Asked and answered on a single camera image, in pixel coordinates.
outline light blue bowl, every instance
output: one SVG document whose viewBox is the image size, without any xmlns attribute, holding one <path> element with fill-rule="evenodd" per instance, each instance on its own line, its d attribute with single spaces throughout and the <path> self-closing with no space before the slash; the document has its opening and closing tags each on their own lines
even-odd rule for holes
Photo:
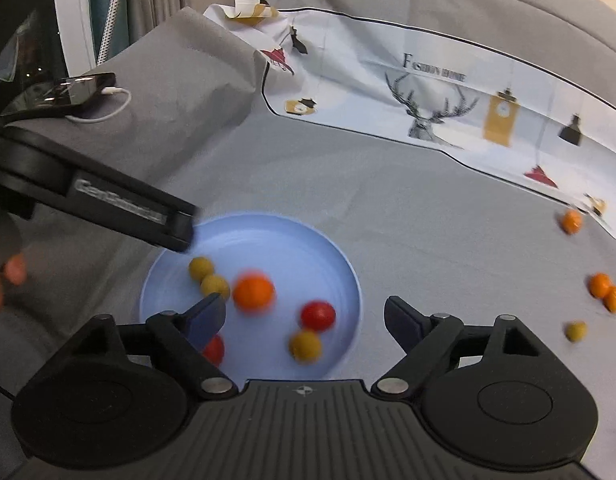
<svg viewBox="0 0 616 480">
<path fill-rule="evenodd" d="M 215 272 L 231 286 L 245 270 L 271 277 L 277 301 L 267 314 L 246 315 L 230 299 L 220 334 L 226 345 L 221 370 L 239 387 L 248 379 L 318 380 L 340 363 L 354 344 L 362 300 L 357 275 L 341 250 L 322 233 L 296 220 L 273 214 L 240 213 L 213 218 L 195 227 L 187 254 L 163 251 L 152 264 L 140 298 L 140 319 L 163 310 L 185 312 L 202 295 L 188 275 L 194 256 L 207 256 Z M 315 363 L 297 363 L 288 339 L 299 330 L 301 307 L 328 301 L 337 321 L 320 337 L 323 355 Z"/>
</svg>

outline gray cloth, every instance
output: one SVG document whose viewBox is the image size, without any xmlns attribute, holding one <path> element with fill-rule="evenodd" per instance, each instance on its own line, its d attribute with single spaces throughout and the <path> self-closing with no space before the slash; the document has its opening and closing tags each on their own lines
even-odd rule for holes
<svg viewBox="0 0 616 480">
<path fill-rule="evenodd" d="M 359 343 L 333 377 L 370 383 L 402 357 L 383 326 L 391 294 L 471 324 L 520 316 L 594 394 L 600 427 L 586 464 L 616 479 L 616 365 L 607 358 L 616 319 L 584 284 L 616 269 L 616 242 L 599 225 L 566 238 L 554 220 L 562 205 L 439 152 L 274 116 L 261 98 L 262 57 L 191 10 L 102 69 L 133 91 L 128 114 L 93 126 L 22 125 L 205 217 L 264 210 L 324 231 L 355 267 L 365 305 Z M 45 208 L 21 229 L 34 279 L 17 298 L 57 337 L 96 312 L 136 316 L 155 249 Z M 570 319 L 590 325 L 576 349 L 562 335 Z"/>
<path fill-rule="evenodd" d="M 10 426 L 11 402 L 0 395 L 0 479 L 6 478 L 24 461 Z"/>
<path fill-rule="evenodd" d="M 616 15 L 596 0 L 269 1 L 461 36 L 616 104 Z M 264 67 L 251 47 L 186 9 L 99 68 L 133 92 L 127 112 L 101 124 L 21 125 L 193 202 L 206 217 L 279 212 L 329 235 L 352 261 L 365 304 L 359 343 L 333 377 L 371 382 L 402 357 L 383 327 L 391 294 L 468 323 L 517 314 L 594 394 L 600 425 L 585 463 L 616 480 L 616 365 L 608 358 L 616 319 L 584 286 L 587 274 L 616 269 L 616 242 L 594 222 L 565 238 L 554 222 L 562 206 L 441 153 L 274 116 L 261 98 Z M 17 310 L 5 316 L 16 326 L 0 324 L 0 381 L 14 392 L 92 314 L 135 320 L 158 254 L 45 207 L 19 226 L 31 279 L 8 295 Z M 573 348 L 561 329 L 577 318 L 590 336 Z M 0 437 L 1 457 L 12 464 L 19 453 Z"/>
</svg>

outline yellow clock tower illustration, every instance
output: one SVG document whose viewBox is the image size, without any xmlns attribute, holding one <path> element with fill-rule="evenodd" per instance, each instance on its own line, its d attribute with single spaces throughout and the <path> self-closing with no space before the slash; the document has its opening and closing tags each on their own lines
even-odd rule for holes
<svg viewBox="0 0 616 480">
<path fill-rule="evenodd" d="M 518 110 L 519 103 L 517 103 L 517 98 L 511 94 L 510 88 L 493 95 L 490 98 L 488 114 L 483 125 L 483 138 L 509 147 Z"/>
</svg>

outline phone screen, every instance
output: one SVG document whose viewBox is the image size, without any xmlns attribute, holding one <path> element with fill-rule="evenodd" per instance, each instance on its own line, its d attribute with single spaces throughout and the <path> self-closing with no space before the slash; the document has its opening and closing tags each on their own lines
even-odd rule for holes
<svg viewBox="0 0 616 480">
<path fill-rule="evenodd" d="M 2 117 L 45 108 L 83 105 L 105 86 L 115 84 L 114 74 L 93 74 L 46 81 L 29 86 L 15 97 L 0 114 Z"/>
</svg>

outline white charging cable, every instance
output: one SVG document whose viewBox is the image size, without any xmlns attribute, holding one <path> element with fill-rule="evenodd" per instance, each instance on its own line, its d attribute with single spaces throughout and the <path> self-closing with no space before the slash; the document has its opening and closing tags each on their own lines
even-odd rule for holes
<svg viewBox="0 0 616 480">
<path fill-rule="evenodd" d="M 101 94 L 102 95 L 126 94 L 128 97 L 124 101 L 124 104 L 122 104 L 119 108 L 117 108 L 117 110 L 115 110 L 114 112 L 108 115 L 104 115 L 103 117 L 96 117 L 94 119 L 83 119 L 81 117 L 75 117 L 74 115 L 66 115 L 66 119 L 68 119 L 69 121 L 72 121 L 73 123 L 86 123 L 86 124 L 102 123 L 103 121 L 107 121 L 109 118 L 116 116 L 118 113 L 124 110 L 124 108 L 126 108 L 130 104 L 130 101 L 133 98 L 133 95 L 130 93 L 130 90 L 126 90 L 125 88 L 117 88 L 116 86 L 105 87 L 101 91 Z"/>
</svg>

